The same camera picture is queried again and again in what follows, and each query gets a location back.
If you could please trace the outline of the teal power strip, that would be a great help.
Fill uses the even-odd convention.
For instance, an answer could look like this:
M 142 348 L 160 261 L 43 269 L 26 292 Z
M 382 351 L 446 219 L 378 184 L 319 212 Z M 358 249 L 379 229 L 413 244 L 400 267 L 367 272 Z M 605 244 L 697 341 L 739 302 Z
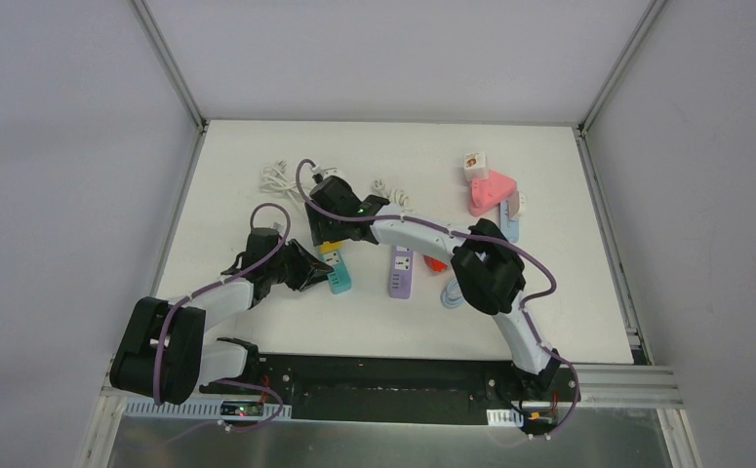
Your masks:
M 348 292 L 352 288 L 352 281 L 339 250 L 321 253 L 321 257 L 333 269 L 327 276 L 331 293 L 342 294 Z

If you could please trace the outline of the yellow cube adapter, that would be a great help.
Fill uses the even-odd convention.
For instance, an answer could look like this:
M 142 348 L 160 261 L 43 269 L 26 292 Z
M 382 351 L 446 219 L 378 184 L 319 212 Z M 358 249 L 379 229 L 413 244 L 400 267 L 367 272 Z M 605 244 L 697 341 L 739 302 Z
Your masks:
M 342 245 L 342 242 L 324 242 L 318 247 L 318 252 L 320 254 L 325 254 L 328 252 L 333 252 L 338 250 Z

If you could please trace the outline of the purple power strip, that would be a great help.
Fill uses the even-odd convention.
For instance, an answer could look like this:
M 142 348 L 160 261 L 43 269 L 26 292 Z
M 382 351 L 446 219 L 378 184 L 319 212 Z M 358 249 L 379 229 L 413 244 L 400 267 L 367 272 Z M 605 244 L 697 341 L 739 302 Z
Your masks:
M 394 246 L 391 255 L 388 294 L 394 299 L 409 299 L 412 295 L 414 253 Z

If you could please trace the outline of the red cube adapter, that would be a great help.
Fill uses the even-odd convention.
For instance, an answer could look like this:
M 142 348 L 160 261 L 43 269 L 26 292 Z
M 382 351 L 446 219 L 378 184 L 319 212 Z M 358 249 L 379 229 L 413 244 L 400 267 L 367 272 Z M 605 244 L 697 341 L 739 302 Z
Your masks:
M 449 269 L 449 265 L 441 260 L 438 260 L 434 257 L 425 255 L 423 257 L 424 264 L 434 273 L 441 273 L 445 272 Z

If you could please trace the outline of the light blue power strip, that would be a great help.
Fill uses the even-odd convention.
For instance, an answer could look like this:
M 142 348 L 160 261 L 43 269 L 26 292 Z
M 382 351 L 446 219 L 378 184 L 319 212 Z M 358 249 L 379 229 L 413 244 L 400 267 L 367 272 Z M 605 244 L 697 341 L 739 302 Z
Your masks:
M 499 229 L 510 243 L 517 243 L 520 237 L 520 222 L 518 206 L 513 206 L 508 200 L 499 204 Z

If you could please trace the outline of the white plug adapter small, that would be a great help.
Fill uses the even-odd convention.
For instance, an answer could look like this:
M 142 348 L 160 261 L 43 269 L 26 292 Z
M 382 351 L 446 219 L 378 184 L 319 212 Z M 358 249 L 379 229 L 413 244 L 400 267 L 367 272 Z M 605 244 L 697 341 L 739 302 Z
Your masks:
M 526 211 L 526 195 L 520 191 L 514 191 L 506 200 L 507 218 L 518 220 Z

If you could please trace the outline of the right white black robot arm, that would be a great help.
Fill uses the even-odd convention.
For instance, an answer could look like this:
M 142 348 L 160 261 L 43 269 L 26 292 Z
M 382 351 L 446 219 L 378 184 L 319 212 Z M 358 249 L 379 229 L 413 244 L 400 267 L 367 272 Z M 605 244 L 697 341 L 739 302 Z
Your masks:
M 449 263 L 464 301 L 497 324 L 519 371 L 522 394 L 539 400 L 554 390 L 562 360 L 530 317 L 523 294 L 525 264 L 533 257 L 493 222 L 480 219 L 456 229 L 376 195 L 361 200 L 338 176 L 325 177 L 300 195 L 319 224 L 344 240 L 406 248 Z

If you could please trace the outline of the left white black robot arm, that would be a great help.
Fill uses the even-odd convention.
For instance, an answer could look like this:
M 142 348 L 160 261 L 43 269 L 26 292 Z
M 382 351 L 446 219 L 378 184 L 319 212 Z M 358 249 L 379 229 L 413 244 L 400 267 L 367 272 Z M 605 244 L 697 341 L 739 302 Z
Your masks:
M 238 394 L 260 385 L 258 347 L 207 333 L 258 306 L 276 285 L 303 292 L 327 281 L 332 267 L 275 228 L 254 228 L 246 248 L 209 286 L 177 299 L 137 301 L 114 355 L 110 384 L 178 405 L 200 387 L 224 379 Z

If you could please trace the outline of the pink triangular power socket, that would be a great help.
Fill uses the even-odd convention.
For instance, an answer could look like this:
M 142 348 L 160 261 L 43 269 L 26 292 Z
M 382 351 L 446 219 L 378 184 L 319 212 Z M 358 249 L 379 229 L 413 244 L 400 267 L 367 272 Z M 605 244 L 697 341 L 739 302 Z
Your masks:
M 508 175 L 489 171 L 486 178 L 473 178 L 469 188 L 468 210 L 473 216 L 481 216 L 508 199 L 517 190 L 517 181 Z

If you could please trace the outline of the white cube adapter with picture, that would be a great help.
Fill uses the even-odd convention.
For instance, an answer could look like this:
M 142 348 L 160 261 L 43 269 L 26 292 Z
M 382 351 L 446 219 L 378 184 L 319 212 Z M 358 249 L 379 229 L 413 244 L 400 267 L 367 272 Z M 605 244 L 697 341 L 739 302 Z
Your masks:
M 487 155 L 485 152 L 472 152 L 464 155 L 463 174 L 467 182 L 485 180 L 489 177 Z

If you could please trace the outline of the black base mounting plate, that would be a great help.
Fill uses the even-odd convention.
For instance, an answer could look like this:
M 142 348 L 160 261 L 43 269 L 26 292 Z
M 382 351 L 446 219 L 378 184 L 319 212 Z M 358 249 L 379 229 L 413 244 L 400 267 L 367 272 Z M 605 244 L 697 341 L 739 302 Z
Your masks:
M 197 386 L 205 394 L 276 392 L 297 420 L 483 425 L 490 410 L 558 415 L 578 401 L 572 372 L 553 361 L 540 376 L 509 361 L 257 354 L 235 377 Z

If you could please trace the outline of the aluminium frame rail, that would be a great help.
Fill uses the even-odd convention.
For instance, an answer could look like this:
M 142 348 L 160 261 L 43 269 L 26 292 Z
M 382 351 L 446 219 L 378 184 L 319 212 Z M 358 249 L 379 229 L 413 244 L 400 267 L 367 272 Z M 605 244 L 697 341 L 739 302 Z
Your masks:
M 525 373 L 509 361 L 424 360 L 262 354 L 252 361 L 254 383 L 266 382 L 296 403 L 321 388 L 399 393 L 463 392 L 474 401 L 497 396 L 539 400 L 521 383 Z M 585 408 L 680 410 L 684 406 L 672 369 L 659 366 L 576 364 L 561 366 L 547 390 L 559 405 L 574 395 Z

